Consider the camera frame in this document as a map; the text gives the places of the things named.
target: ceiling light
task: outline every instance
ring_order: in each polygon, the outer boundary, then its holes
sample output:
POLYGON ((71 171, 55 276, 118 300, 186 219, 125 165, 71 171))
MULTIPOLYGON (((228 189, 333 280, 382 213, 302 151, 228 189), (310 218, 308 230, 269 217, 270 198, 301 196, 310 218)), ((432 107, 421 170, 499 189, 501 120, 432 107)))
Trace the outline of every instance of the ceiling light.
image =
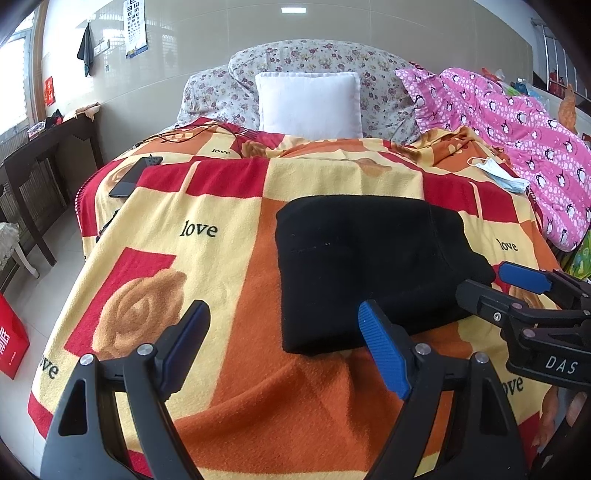
POLYGON ((305 14, 305 7, 281 7, 282 14, 305 14))

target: blanket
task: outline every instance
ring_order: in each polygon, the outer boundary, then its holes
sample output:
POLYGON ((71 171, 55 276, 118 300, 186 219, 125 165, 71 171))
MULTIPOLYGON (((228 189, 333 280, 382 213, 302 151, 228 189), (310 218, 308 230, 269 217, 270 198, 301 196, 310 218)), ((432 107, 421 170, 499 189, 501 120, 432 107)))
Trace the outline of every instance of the blanket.
MULTIPOLYGON (((203 475, 363 478, 402 402, 387 391, 366 348, 312 358, 281 349, 275 215, 309 195, 424 199, 458 211, 470 247, 495 269, 505 260, 557 268, 528 198, 500 189, 468 165, 470 157, 494 153, 469 128, 433 130, 402 147, 376 138, 310 142, 203 118, 129 150, 76 199, 87 260, 35 375, 28 412, 37 429, 47 435, 84 353, 126 355, 202 299, 211 309, 209 333, 166 406, 203 475), (144 171, 125 203, 109 198, 115 182, 148 154, 163 163, 144 171)), ((499 280, 495 288, 554 307, 499 280)), ((505 369, 499 329, 469 317, 415 340, 444 355, 491 357, 532 458, 547 386, 505 369)), ((451 402, 444 393, 418 473, 435 465, 451 402)), ((149 475, 124 394, 117 403, 134 467, 149 475)))
POLYGON ((502 148, 511 167, 529 180, 543 215, 543 231, 569 252, 591 222, 591 152, 574 133, 550 118, 536 99, 504 95, 500 85, 477 73, 447 69, 441 75, 401 69, 396 74, 411 98, 421 132, 474 129, 502 148))

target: orange and yellow blanket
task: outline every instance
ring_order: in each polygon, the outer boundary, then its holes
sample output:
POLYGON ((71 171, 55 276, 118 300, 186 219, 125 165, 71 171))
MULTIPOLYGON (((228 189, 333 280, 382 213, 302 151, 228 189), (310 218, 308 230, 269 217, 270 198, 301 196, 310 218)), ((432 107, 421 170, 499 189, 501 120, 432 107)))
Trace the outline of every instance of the orange and yellow blanket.
MULTIPOLYGON (((468 165, 494 155, 468 128, 430 131, 400 147, 375 138, 310 142, 199 119, 144 141, 99 170, 76 199, 87 260, 35 376, 28 411, 37 429, 47 434, 80 356, 126 355, 202 299, 211 328, 167 408, 205 478, 363 478, 401 402, 385 389, 365 348, 317 358, 282 351, 275 214, 308 195, 424 199, 460 212, 472 249, 491 265, 556 268, 528 199, 468 165), (125 203, 110 198, 114 184, 148 154, 163 163, 144 171, 125 203)), ((511 293, 555 308, 545 297, 511 293)), ((470 317, 418 338, 445 355, 489 354, 533 455, 547 386, 505 369, 499 330, 470 317)), ((118 395, 134 466, 149 474, 125 396, 118 395)), ((444 394, 419 473, 436 461, 450 405, 451 394, 444 394)))

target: screw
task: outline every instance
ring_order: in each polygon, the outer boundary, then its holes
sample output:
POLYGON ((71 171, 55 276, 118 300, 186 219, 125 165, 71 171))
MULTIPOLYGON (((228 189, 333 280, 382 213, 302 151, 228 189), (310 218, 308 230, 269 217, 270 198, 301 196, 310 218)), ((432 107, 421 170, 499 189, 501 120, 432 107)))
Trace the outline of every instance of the screw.
POLYGON ((426 343, 417 343, 414 349, 419 355, 428 355, 431 353, 431 347, 426 343))
POLYGON ((80 365, 90 365, 95 360, 91 353, 87 353, 80 357, 80 365))
POLYGON ((486 364, 489 361, 488 355, 484 352, 476 352, 474 358, 479 364, 486 364))
POLYGON ((138 354, 142 355, 142 356, 146 356, 152 353, 152 350, 154 350, 154 346, 150 343, 142 343, 142 345, 140 345, 138 347, 138 354))

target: pink blanket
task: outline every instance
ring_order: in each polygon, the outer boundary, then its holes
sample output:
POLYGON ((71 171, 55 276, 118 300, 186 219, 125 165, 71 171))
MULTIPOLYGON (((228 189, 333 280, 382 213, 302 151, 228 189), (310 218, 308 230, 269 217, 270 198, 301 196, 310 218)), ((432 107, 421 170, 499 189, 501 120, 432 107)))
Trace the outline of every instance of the pink blanket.
POLYGON ((454 68, 435 75, 410 68, 396 75, 415 102, 421 132, 467 125, 502 148, 517 175, 531 183, 546 237, 561 250, 575 248, 591 222, 591 152, 581 139, 537 100, 508 97, 477 73, 454 68))

